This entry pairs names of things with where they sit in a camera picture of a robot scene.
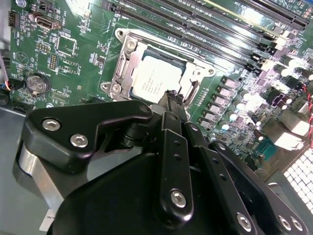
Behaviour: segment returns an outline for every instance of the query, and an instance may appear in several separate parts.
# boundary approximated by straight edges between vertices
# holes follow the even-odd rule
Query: dimm slot
[[[310,21],[302,18],[301,16],[298,16],[295,13],[268,0],[239,1],[297,30],[305,30],[306,26],[310,23]]]
[[[150,18],[145,17],[143,15],[137,14],[128,8],[119,6],[116,9],[116,12],[118,12],[118,14],[120,14],[123,17],[130,18],[130,19],[139,21],[141,23],[145,23],[148,26],[154,27],[155,29],[162,30],[162,31],[166,32],[167,34],[169,34],[169,36],[177,37],[177,38],[181,39],[182,41],[188,43],[189,45],[191,45],[193,47],[197,47],[203,51],[214,54],[215,56],[220,57],[222,59],[225,59],[225,60],[227,60],[227,61],[229,61],[235,65],[238,65],[241,67],[244,67],[246,65],[245,61],[242,61],[238,58],[234,58],[233,56],[230,56],[230,55],[218,50],[215,47],[212,47],[208,44],[205,44],[203,42],[195,40],[193,37],[191,37],[189,35],[185,35],[185,34],[179,32],[177,30],[174,30],[173,28],[168,28],[164,25],[161,25],[158,22],[153,21]]]
[[[248,61],[249,57],[252,55],[251,50],[243,48],[243,47],[239,47],[235,44],[232,44],[228,40],[221,38],[217,35],[208,34],[206,30],[204,30],[203,28],[201,28],[199,26],[196,26],[193,24],[186,24],[186,23],[182,22],[181,18],[179,18],[177,16],[173,16],[173,15],[169,14],[168,12],[166,12],[160,8],[157,8],[155,6],[151,6],[149,4],[145,4],[144,2],[138,1],[138,0],[128,0],[127,2],[128,2],[128,5],[130,5],[129,2],[132,2],[132,4],[137,8],[138,7],[143,8],[143,10],[147,10],[153,14],[157,14],[158,16],[163,17],[167,21],[173,21],[173,22],[179,24],[180,27],[183,26],[186,29],[191,29],[194,31],[191,33],[196,34],[195,32],[197,32],[197,33],[201,34],[201,35],[197,35],[198,37],[205,38],[207,41],[210,41],[213,44],[220,45],[221,47],[225,47],[229,50],[232,50],[232,51],[236,52],[237,54],[241,54],[242,57],[244,57],[246,55],[246,56],[248,56],[248,58],[246,58],[246,61]]]
[[[188,9],[190,10],[186,5],[184,4],[181,4],[179,2],[177,2],[176,0],[162,0],[162,1],[165,1],[167,3],[170,3],[172,4],[174,7],[177,7],[179,9]],[[234,20],[233,18],[230,18],[228,17],[227,15],[224,15],[223,13],[219,12],[218,10],[214,10],[214,9],[210,9],[194,0],[183,0],[185,3],[187,4],[190,4],[190,5],[193,5],[195,7],[197,7],[199,10],[203,11],[203,12],[206,12],[208,14],[212,14],[212,15],[217,15],[218,18],[220,18],[221,20],[225,21],[225,22],[230,22],[232,23],[233,25],[237,26],[237,27],[240,27],[240,28],[243,28],[244,30],[250,32],[251,34],[257,36],[257,37],[262,37],[260,35],[259,32],[257,32],[255,29],[253,28],[250,28],[249,26],[241,23],[240,21],[236,21]],[[204,19],[206,20],[212,20],[209,16],[207,16],[206,14],[203,14],[201,13],[200,11],[197,11],[197,13],[195,15],[198,15],[199,17],[202,16],[204,17]],[[252,42],[255,42],[255,39],[251,39],[247,36],[244,36],[242,35],[242,32],[240,31],[237,31],[239,33],[239,35],[243,36],[243,37],[246,37],[248,40],[252,40]]]
[[[254,38],[250,38],[248,36],[245,36],[242,34],[242,32],[236,31],[236,29],[227,27],[225,24],[223,24],[222,22],[219,22],[201,12],[197,12],[195,13],[195,11],[193,9],[191,9],[190,7],[186,6],[186,5],[181,5],[179,2],[175,1],[175,0],[153,0],[154,2],[160,3],[163,6],[173,9],[177,12],[179,12],[180,14],[187,14],[189,15],[189,17],[191,17],[193,20],[196,20],[198,22],[200,22],[201,24],[207,26],[207,27],[211,27],[215,30],[218,31],[222,31],[224,34],[227,34],[228,36],[234,37],[237,40],[240,40],[241,42],[251,46],[251,47],[256,47],[259,42],[256,41]],[[218,12],[212,11],[209,8],[205,9],[205,11],[209,14],[213,14],[213,15],[218,15]],[[225,16],[218,16],[221,20],[224,21],[228,21],[233,23],[231,20]],[[242,25],[240,25],[238,22],[236,22],[236,26],[242,27]]]

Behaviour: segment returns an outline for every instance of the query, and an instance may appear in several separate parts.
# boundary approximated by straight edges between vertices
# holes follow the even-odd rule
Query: electrolytic capacitor
[[[276,65],[274,67],[274,71],[282,75],[282,77],[287,77],[291,74],[291,70],[287,69],[282,65]]]
[[[277,104],[277,106],[278,106],[279,108],[281,108],[282,110],[285,110],[285,109],[288,108],[287,104],[284,103],[284,102],[282,102],[282,101],[280,101],[280,102]]]
[[[292,99],[289,98],[288,96],[285,96],[285,97],[283,98],[283,101],[284,101],[286,104],[291,104],[291,103],[292,103]]]
[[[245,104],[243,104],[240,100],[236,100],[234,102],[234,106],[237,110],[242,110],[245,107]]]
[[[224,130],[224,131],[229,130],[229,125],[228,125],[227,122],[225,122],[225,121],[222,121],[222,122],[220,123],[220,127],[221,127],[221,129]]]
[[[249,94],[248,91],[243,90],[242,92],[240,92],[240,96],[242,97],[242,99],[249,101],[251,98],[251,95]]]
[[[28,18],[30,21],[35,21],[35,19],[38,17],[38,16],[42,16],[43,14],[41,12],[30,12],[28,14]]]
[[[260,122],[260,120],[258,119],[257,116],[251,115],[251,120],[254,122],[254,124],[255,124],[256,126],[261,125],[261,122]]]
[[[313,80],[313,72],[308,70],[301,71],[301,76],[305,77],[306,79],[312,81]]]
[[[234,120],[236,120],[237,119],[237,114],[235,114],[233,111],[229,111],[228,113],[227,113],[227,116],[229,117],[229,120],[230,121],[234,121]]]
[[[255,135],[255,138],[258,140],[258,141],[262,141],[264,139],[264,136],[262,135],[262,133],[258,130],[254,130],[253,131],[254,135]]]
[[[290,58],[289,56],[285,56],[283,58],[282,63],[288,67],[293,68],[293,69],[299,66],[298,61],[296,59]]]
[[[216,135],[215,135],[214,133],[211,133],[211,134],[209,135],[209,139],[210,139],[211,142],[212,142],[212,141],[215,141],[215,140],[216,140]]]

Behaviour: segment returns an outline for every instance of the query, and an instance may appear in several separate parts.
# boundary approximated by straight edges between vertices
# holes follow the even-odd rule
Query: cable
[[[303,91],[307,95],[308,105],[309,105],[309,140],[310,148],[313,149],[313,96],[307,90],[306,85],[303,86]]]
[[[5,86],[6,86],[7,90],[10,91],[11,89],[10,89],[10,83],[9,83],[9,76],[8,76],[7,71],[6,71],[5,62],[4,62],[3,55],[1,53],[1,51],[0,51],[0,66],[1,66],[3,74],[4,74]]]

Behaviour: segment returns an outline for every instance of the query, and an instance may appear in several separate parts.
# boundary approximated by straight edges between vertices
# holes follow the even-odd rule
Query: capacitor
[[[285,110],[285,109],[287,109],[287,104],[286,103],[284,103],[284,102],[282,102],[282,101],[280,101],[278,104],[277,104],[277,106],[279,107],[279,108],[281,108],[282,110]]]
[[[289,56],[283,57],[282,63],[288,67],[291,67],[292,69],[299,66],[298,60],[290,58]]]
[[[312,81],[313,80],[313,72],[308,71],[308,70],[302,70],[301,71],[301,76],[305,77],[306,79]]]
[[[237,119],[237,114],[235,114],[233,111],[227,112],[227,116],[229,117],[230,121],[235,121]]]
[[[221,129],[224,130],[224,131],[227,131],[227,130],[229,129],[229,125],[228,125],[227,122],[225,122],[225,121],[222,121],[222,122],[220,123],[220,127],[221,127]]]
[[[216,135],[214,133],[211,133],[209,135],[209,138],[210,138],[210,142],[215,141],[216,140]]]
[[[255,138],[258,140],[258,141],[262,141],[264,140],[264,136],[262,135],[262,133],[258,130],[254,130],[253,131],[254,135],[255,135]]]
[[[282,65],[276,65],[274,71],[282,75],[282,77],[287,77],[291,74],[291,71]]]
[[[32,95],[38,96],[50,91],[51,83],[46,76],[40,73],[33,73],[26,78],[26,87]]]
[[[251,120],[254,122],[254,124],[255,124],[256,126],[261,125],[261,122],[260,122],[260,120],[258,119],[257,116],[251,115]]]
[[[242,110],[245,108],[245,104],[243,104],[240,100],[236,100],[234,102],[234,106],[237,110]]]
[[[289,98],[287,95],[283,98],[283,101],[284,101],[286,104],[291,104],[291,103],[292,103],[292,99]]]
[[[251,95],[249,94],[248,91],[246,90],[243,90],[240,92],[240,96],[242,97],[242,99],[246,100],[246,101],[249,101],[250,98],[251,98]]]
[[[41,12],[30,12],[28,13],[28,18],[30,21],[34,22],[38,16],[42,16],[42,15],[43,14]]]

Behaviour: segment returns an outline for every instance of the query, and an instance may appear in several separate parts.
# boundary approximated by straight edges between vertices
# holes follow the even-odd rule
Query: black mounting arm
[[[51,234],[308,234],[232,150],[207,145],[182,100],[166,92],[150,108],[124,101],[26,118],[17,162],[57,211]],[[95,153],[134,146],[141,155],[87,183]]]

